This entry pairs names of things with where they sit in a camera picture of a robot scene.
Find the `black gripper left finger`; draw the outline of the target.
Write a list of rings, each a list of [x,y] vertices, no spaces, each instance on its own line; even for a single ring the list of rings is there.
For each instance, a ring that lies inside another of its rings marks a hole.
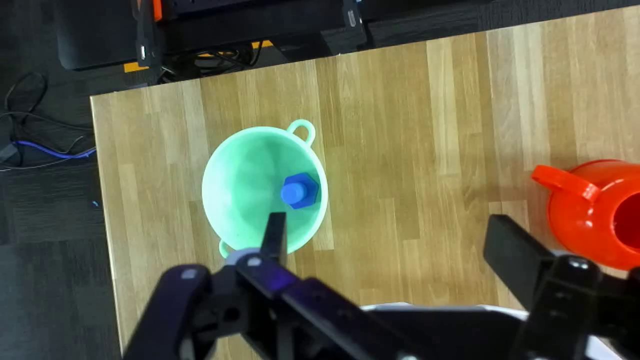
[[[271,212],[266,223],[259,255],[279,262],[285,257],[285,214]]]

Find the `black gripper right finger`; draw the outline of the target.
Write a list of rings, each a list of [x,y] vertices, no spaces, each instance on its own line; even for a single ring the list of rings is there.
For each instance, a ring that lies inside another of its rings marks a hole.
[[[513,298],[530,311],[555,257],[506,214],[492,214],[483,237],[483,260]]]

